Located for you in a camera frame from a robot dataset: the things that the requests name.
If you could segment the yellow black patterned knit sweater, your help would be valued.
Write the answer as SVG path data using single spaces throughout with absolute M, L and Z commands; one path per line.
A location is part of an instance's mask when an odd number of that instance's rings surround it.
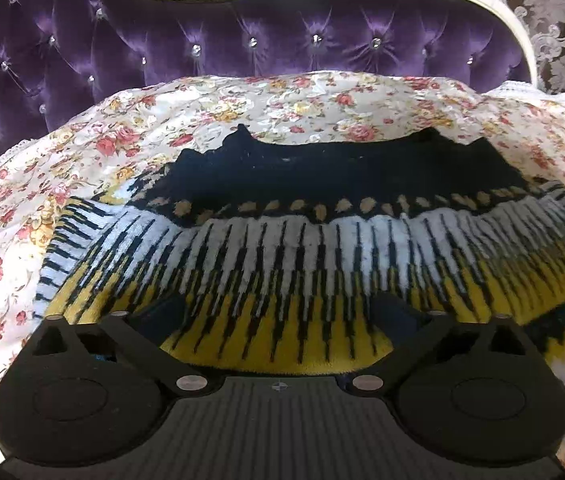
M 381 295 L 467 323 L 512 316 L 565 385 L 565 186 L 486 139 L 427 128 L 370 143 L 181 152 L 57 221 L 34 304 L 70 323 L 154 307 L 185 363 L 346 373 L 397 344 Z

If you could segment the floral bedspread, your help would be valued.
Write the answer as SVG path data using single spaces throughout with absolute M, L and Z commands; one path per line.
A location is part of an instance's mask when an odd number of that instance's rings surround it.
M 433 127 L 485 136 L 531 177 L 565 183 L 565 93 L 509 81 L 480 93 L 441 77 L 317 72 L 182 78 L 125 90 L 0 156 L 0 378 L 40 320 L 34 295 L 60 210 L 174 160 L 238 125 L 285 144 L 379 141 Z

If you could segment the purple tufted velvet headboard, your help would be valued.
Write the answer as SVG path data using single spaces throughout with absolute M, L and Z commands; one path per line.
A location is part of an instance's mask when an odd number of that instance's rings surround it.
M 0 155 L 124 89 L 312 70 L 537 79 L 499 0 L 0 0 Z

